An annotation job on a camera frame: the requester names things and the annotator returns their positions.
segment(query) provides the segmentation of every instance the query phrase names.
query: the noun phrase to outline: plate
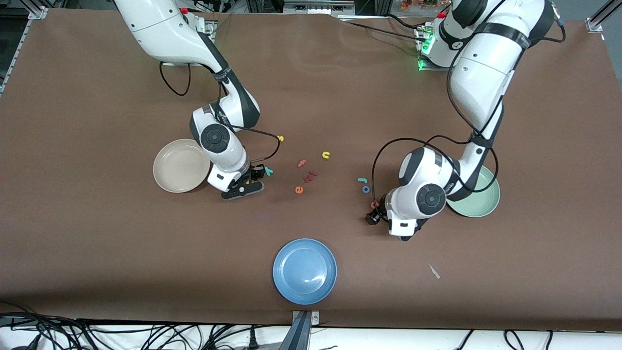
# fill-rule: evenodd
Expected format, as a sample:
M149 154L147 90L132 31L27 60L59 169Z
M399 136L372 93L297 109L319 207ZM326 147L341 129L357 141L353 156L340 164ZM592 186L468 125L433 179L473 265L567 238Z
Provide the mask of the plate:
M493 179L494 174L485 166L480 169L475 189L486 187ZM495 179L494 183L483 192L471 193L470 196L460 201L452 202L447 199L447 205L455 212L466 217L483 217L494 211L501 199L501 189L499 182Z
M210 158L194 140L173 141L155 158L154 179L169 192L188 192L199 186L210 172Z
M299 305L326 298L337 280L337 262L330 249L314 239L289 242L274 259L274 285L281 295Z

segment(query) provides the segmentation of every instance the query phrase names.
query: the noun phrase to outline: white surface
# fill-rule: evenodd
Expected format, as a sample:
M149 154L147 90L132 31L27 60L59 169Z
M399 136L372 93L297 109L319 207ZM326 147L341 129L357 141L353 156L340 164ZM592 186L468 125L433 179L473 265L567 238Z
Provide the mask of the white surface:
M145 329L149 326L99 326L98 329L120 330L120 329ZM211 326L201 326L203 339L207 339ZM246 328L238 326L233 330ZM277 326L259 328L256 330L257 342L261 344L279 343L287 334L288 327ZM457 348L468 331L465 330L434 330L434 329L364 329L364 328L314 328L312 330L310 350L320 350L337 345L335 350L454 350ZM9 328L0 329L0 350L9 350L17 346L28 345L35 336L32 331L11 331ZM518 336L526 350L544 349L547 341L548 332L546 331L517 331ZM114 349L137 350L140 349L147 339L149 332L134 334L97 334L102 341L106 342ZM193 349L198 347L200 339L198 332L192 329L191 332L183 334L192 345ZM150 346L156 349L168 339L163 336L158 342ZM228 344L235 349L242 349L248 346L249 332L236 334L223 342L219 346ZM166 349L183 349L180 342L172 343ZM472 349L510 349L503 339L503 331L475 331L467 341L464 350ZM550 350L613 350L622 349L622 334L620 333L588 333L588 332L555 332ZM49 341L41 340L39 350L52 350Z

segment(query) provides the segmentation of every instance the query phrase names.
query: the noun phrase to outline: brown tabletop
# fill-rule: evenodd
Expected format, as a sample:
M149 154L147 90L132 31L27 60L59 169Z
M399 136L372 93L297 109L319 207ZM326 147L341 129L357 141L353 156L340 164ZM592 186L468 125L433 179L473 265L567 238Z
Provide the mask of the brown tabletop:
M389 22L366 21L408 33ZM469 135L445 74L417 71L411 40L330 16L233 15L217 44L259 102L256 128L285 142L264 192L223 201L152 176L158 151L191 138L192 111L216 98L209 72L193 67L178 97L117 12L51 9L0 98L0 297L79 318L286 323L303 307L274 288L273 259L310 237L337 259L334 290L308 307L331 326L619 330L622 95L600 35L566 27L566 43L525 54L504 99L498 208L445 209L400 242L365 224L356 179L393 138ZM185 87L185 67L165 74ZM274 147L239 138L252 158ZM385 151L379 194L416 147ZM304 184L308 171L318 177Z

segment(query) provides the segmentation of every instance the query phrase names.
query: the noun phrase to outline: blue plate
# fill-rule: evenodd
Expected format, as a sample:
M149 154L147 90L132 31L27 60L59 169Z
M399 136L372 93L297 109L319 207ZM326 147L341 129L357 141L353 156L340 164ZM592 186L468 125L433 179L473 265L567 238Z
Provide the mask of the blue plate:
M281 295L311 305L326 298L337 280L337 262L327 246L314 239L289 242L274 259L272 279Z

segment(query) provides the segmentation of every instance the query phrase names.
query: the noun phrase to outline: gray floor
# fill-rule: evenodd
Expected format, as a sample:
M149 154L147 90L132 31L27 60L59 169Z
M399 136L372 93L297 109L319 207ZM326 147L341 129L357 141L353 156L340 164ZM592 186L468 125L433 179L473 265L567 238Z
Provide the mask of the gray floor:
M606 0L556 0L565 20L584 20L594 14L605 2ZM114 5L106 0L68 0L67 7L114 9ZM2 77L6 74L25 25L25 20L0 19L0 76ZM622 87L622 11L613 14L603 25L603 30L609 57Z

